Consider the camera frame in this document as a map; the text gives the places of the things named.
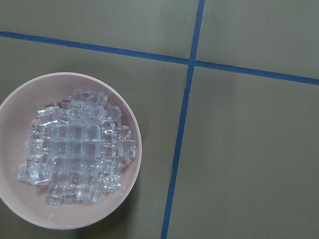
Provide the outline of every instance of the blue line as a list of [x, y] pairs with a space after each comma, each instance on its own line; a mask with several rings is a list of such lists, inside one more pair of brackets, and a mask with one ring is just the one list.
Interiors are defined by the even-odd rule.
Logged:
[[302, 76], [293, 76], [293, 75], [270, 72], [270, 71], [255, 70], [255, 69], [249, 69], [249, 68], [238, 67], [238, 66], [229, 66], [229, 65], [204, 62], [204, 61], [195, 61], [195, 66], [254, 75], [254, 76], [263, 76], [263, 77], [269, 77], [269, 78], [280, 79], [285, 81], [300, 82], [300, 83], [306, 83], [311, 85], [319, 85], [319, 79], [302, 77]]
[[186, 114], [187, 114], [187, 108], [188, 108], [188, 97], [189, 97], [191, 82], [193, 78], [200, 26], [201, 26], [201, 21], [203, 18], [204, 4], [205, 4], [205, 0], [199, 0], [197, 15], [196, 15], [196, 22], [194, 27], [193, 40], [192, 40], [190, 56], [189, 56], [189, 65], [188, 65], [187, 75], [186, 75], [186, 88], [184, 90], [183, 101], [181, 105], [179, 126], [177, 131], [174, 158], [172, 163], [172, 172], [171, 172], [169, 186], [168, 186], [165, 213], [164, 213], [163, 225], [162, 225], [161, 236], [160, 236], [161, 239], [166, 239], [167, 233], [168, 233], [170, 213], [171, 213], [171, 208], [173, 204], [177, 170], [178, 170], [178, 162], [180, 158], [180, 150], [181, 150], [182, 141], [183, 141], [184, 127], [185, 127]]
[[88, 44], [88, 43], [81, 43], [76, 41], [67, 41], [67, 40], [61, 40], [61, 39], [55, 39], [55, 38], [49, 38], [49, 37], [43, 37], [43, 36], [26, 35], [26, 34], [20, 34], [15, 32], [8, 32], [8, 31], [0, 31], [0, 36], [26, 40], [26, 41], [48, 43], [48, 44], [59, 45], [59, 46], [75, 47], [75, 48], [86, 49], [91, 51], [100, 51], [100, 52], [107, 52], [107, 53], [113, 53], [118, 55], [133, 56], [133, 57], [145, 58], [145, 59], [151, 59], [151, 60], [157, 60], [157, 61], [165, 61], [165, 62], [177, 63], [182, 65], [188, 65], [188, 62], [189, 62], [188, 59], [179, 58], [179, 57], [165, 56], [165, 55], [152, 54], [152, 53], [140, 52], [140, 51], [132, 51], [132, 50], [126, 50], [126, 49], [109, 47], [109, 46], [100, 46], [100, 45], [94, 45], [94, 44]]

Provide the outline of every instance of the floor tile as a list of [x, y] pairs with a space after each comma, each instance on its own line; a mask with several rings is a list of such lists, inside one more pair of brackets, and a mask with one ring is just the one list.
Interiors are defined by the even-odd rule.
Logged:
[[1, 1], [0, 31], [189, 57], [197, 0]]
[[47, 73], [78, 72], [113, 87], [130, 105], [142, 134], [140, 173], [123, 204], [104, 220], [55, 232], [25, 222], [0, 201], [0, 238], [159, 238], [187, 67], [0, 38], [0, 102], [24, 82]]
[[319, 87], [195, 68], [168, 238], [318, 238]]
[[197, 59], [319, 78], [319, 2], [206, 1]]

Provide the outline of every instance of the round plastic bowl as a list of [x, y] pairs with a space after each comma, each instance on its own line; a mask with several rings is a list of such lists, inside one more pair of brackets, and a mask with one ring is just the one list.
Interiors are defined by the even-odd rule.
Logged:
[[[37, 110], [60, 102], [75, 87], [103, 90], [113, 105], [120, 106], [122, 123], [132, 128], [137, 156], [123, 171], [122, 186], [101, 194], [96, 204], [44, 203], [47, 187], [16, 180], [18, 165], [25, 159], [29, 123]], [[137, 178], [142, 158], [142, 141], [135, 116], [124, 99], [110, 86], [77, 73], [53, 73], [30, 80], [13, 91], [0, 106], [0, 197], [23, 219], [50, 229], [75, 229], [93, 224], [113, 212], [127, 197]]]

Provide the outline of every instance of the tiled surface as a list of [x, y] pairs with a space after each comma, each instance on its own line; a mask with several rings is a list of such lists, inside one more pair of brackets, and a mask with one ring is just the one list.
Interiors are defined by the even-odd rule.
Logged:
[[0, 1], [0, 29], [188, 58], [196, 0]]
[[52, 238], [159, 238], [187, 67], [6, 38], [0, 38], [0, 45], [1, 101], [25, 81], [46, 73], [90, 75], [109, 84], [128, 102], [143, 143], [133, 191], [110, 217], [82, 230], [54, 234], [23, 221], [1, 201], [0, 214], [11, 220], [0, 217], [0, 238], [17, 238], [17, 228], [19, 235], [25, 234], [23, 238], [39, 233]]
[[168, 237], [318, 238], [319, 86], [195, 69]]
[[319, 2], [206, 1], [197, 60], [318, 78]]
[[[54, 231], [22, 220], [0, 201], [1, 239], [165, 239], [167, 228], [170, 239], [319, 237], [319, 5], [210, 0], [202, 18], [197, 5], [204, 2], [0, 2], [0, 102], [43, 74], [87, 74], [124, 97], [143, 141], [137, 182], [111, 215], [82, 229]], [[106, 47], [83, 50], [41, 37]], [[152, 54], [120, 56], [107, 47], [172, 57], [167, 63]], [[223, 64], [224, 71], [195, 67], [193, 75], [198, 61]], [[187, 77], [187, 65], [179, 63], [189, 64]], [[185, 118], [179, 159], [175, 141]], [[174, 192], [172, 207], [167, 191]]]

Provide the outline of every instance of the grid of clear cubes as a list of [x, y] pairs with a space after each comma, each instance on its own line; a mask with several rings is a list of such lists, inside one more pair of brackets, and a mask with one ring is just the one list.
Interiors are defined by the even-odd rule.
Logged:
[[121, 186], [121, 172], [136, 156], [131, 128], [103, 91], [75, 88], [62, 108], [38, 111], [30, 123], [26, 160], [17, 180], [48, 185], [45, 203], [95, 204]]

